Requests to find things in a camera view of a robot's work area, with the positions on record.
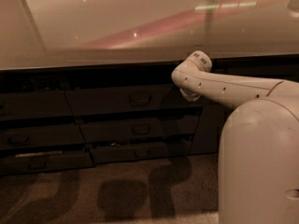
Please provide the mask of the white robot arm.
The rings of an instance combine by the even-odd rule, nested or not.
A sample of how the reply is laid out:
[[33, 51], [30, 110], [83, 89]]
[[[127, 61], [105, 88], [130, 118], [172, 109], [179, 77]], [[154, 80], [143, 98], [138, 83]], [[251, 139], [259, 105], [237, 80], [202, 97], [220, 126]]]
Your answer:
[[299, 97], [298, 82], [214, 74], [211, 68], [210, 58], [197, 50], [174, 69], [171, 78], [186, 100], [193, 102], [204, 96], [230, 108], [265, 97]]

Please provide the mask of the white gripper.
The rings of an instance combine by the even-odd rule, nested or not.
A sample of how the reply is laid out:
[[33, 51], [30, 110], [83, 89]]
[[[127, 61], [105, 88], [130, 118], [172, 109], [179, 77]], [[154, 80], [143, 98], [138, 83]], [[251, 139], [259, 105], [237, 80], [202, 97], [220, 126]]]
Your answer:
[[196, 102], [201, 97], [201, 95], [196, 92], [184, 89], [180, 89], [180, 93], [188, 102]]

